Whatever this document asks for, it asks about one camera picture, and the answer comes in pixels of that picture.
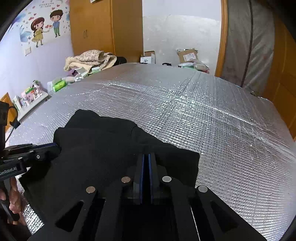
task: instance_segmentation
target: white shelf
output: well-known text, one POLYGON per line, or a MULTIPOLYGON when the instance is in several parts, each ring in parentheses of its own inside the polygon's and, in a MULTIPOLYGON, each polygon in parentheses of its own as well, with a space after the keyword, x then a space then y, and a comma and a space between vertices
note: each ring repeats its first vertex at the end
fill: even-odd
POLYGON ((29 104, 26 107, 23 107, 18 112, 17 120, 20 121, 25 117, 26 114, 28 114, 29 111, 31 111, 35 106, 37 106, 39 103, 41 103, 43 100, 45 100, 48 96, 48 93, 42 91, 42 95, 39 96, 37 99, 35 99, 31 104, 29 104))

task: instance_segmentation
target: human hand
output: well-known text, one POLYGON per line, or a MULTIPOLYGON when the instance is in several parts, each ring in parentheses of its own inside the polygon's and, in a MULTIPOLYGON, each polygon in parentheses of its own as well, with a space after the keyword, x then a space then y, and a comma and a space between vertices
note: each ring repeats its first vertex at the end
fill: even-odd
MULTIPOLYGON (((17 180, 15 179, 15 177, 10 178, 10 186, 11 189, 9 191, 9 209, 13 212, 13 213, 18 213, 20 215, 20 220, 19 222, 23 225, 26 225, 26 222, 24 220, 24 217, 21 213, 22 211, 22 200, 21 200, 21 194, 19 193, 18 189, 17 189, 17 180)), ((6 195, 5 192, 3 190, 0 189, 0 199, 1 200, 6 200, 6 195)))

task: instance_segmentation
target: cardboard box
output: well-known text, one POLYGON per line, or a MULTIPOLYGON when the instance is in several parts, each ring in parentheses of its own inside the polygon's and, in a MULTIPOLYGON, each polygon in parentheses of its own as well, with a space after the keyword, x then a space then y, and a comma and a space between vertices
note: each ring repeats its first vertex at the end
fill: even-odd
POLYGON ((141 56, 140 63, 155 64, 155 51, 145 51, 141 56))
POLYGON ((197 51, 195 49, 188 49, 178 52, 180 63, 194 62, 198 60, 197 51))

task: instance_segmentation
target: wooden door frame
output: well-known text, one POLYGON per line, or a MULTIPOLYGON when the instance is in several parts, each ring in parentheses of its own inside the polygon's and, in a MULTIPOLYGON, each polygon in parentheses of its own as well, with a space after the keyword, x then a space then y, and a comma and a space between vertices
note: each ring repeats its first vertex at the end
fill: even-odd
POLYGON ((223 71, 223 65, 225 60, 225 51, 227 44, 227 35, 228 35, 228 7, 227 0, 221 0, 221 37, 220 37, 220 48, 216 66, 216 77, 221 77, 223 71))

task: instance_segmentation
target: reflective foil mat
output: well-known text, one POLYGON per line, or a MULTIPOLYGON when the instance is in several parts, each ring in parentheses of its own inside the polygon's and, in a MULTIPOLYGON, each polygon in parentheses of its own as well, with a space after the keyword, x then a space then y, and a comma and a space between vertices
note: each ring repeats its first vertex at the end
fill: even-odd
MULTIPOLYGON (((199 152, 196 185, 209 187, 267 240, 279 240, 296 214, 293 140, 266 99, 195 70, 123 64, 58 91, 9 144, 52 142, 78 109, 129 119, 199 152)), ((24 215, 32 232, 42 226, 30 206, 24 215)))

